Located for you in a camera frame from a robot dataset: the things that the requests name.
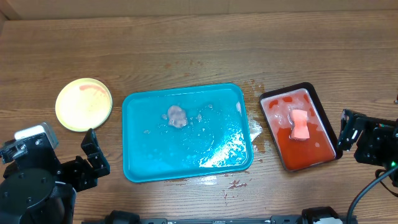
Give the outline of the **green and pink sponge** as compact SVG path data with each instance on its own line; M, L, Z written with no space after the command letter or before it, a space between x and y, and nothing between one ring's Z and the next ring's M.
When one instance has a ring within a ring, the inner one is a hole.
M289 114L292 122L292 132L290 137L295 140L304 141L310 138L307 119L308 113L304 110L292 110Z

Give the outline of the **yellow plate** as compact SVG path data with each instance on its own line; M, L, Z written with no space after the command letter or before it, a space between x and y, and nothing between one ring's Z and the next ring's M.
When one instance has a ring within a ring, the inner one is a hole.
M113 98L105 84L80 78L67 84L57 96L55 114L67 129L85 132L101 126L110 116Z

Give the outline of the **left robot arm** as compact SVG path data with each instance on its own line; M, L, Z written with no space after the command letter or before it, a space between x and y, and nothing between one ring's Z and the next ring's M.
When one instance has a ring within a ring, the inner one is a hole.
M78 192L98 185L111 169L93 129L81 143L86 154L61 163L55 133L45 123L18 131L1 148L1 223L72 223Z

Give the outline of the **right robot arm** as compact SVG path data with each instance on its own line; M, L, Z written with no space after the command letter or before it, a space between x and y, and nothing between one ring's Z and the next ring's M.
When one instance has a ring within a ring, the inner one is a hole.
M383 180L390 178L392 185L397 187L397 121L343 110L336 149L349 151L354 144L357 146L356 162L381 167L375 171L375 179L357 194L345 217L341 218L331 207L316 207L303 210L297 223L354 223L355 207L375 185L385 186Z

